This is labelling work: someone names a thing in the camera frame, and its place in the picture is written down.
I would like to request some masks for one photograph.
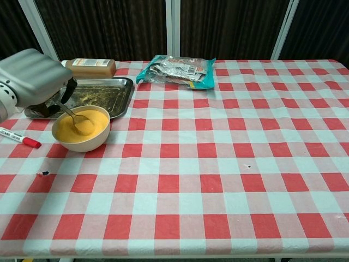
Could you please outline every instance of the dark curtain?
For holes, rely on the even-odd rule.
[[[180,54],[270,59],[288,0],[183,0]]]
[[[60,59],[166,54],[165,0],[36,0]]]
[[[23,49],[41,48],[18,1],[0,1],[0,59]]]
[[[335,59],[349,67],[349,1],[299,1],[280,59]]]

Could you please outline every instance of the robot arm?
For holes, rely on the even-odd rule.
[[[31,108],[48,117],[59,108],[47,108],[45,102],[65,86],[62,103],[76,87],[73,73],[35,49],[0,61],[0,123],[13,115],[16,107]]]

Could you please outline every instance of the metal tray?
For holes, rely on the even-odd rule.
[[[78,79],[77,86],[66,106],[76,108],[83,105],[97,105],[109,112],[110,118],[122,116],[127,111],[134,91],[133,81],[129,78],[111,79]],[[63,111],[59,111],[50,117],[41,117],[36,112],[25,109],[25,115],[29,118],[55,119]]]

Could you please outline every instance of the sauce bottle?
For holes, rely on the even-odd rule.
[[[62,66],[73,71],[73,77],[77,79],[113,78],[116,72],[113,59],[76,58],[63,60]]]

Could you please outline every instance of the bowl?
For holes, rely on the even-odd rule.
[[[88,152],[88,151],[96,149],[97,147],[101,146],[105,142],[105,140],[107,139],[109,132],[110,132],[110,116],[109,116],[108,111],[106,111],[104,108],[101,108],[101,107],[95,106],[95,105],[84,105],[84,106],[79,106],[78,108],[72,109],[72,111],[74,113],[79,113],[80,111],[83,111],[83,110],[95,110],[95,111],[99,111],[99,112],[103,113],[108,118],[108,125],[102,130],[102,132],[100,132],[96,136],[94,136],[88,140],[85,140],[82,142],[75,142],[75,143],[63,142],[63,141],[60,141],[59,139],[57,139],[57,137],[56,137],[58,124],[63,118],[68,116],[67,113],[63,113],[59,118],[57,118],[52,126],[53,137],[62,146],[64,146],[65,148],[67,148],[71,151],[75,151],[75,152]]]

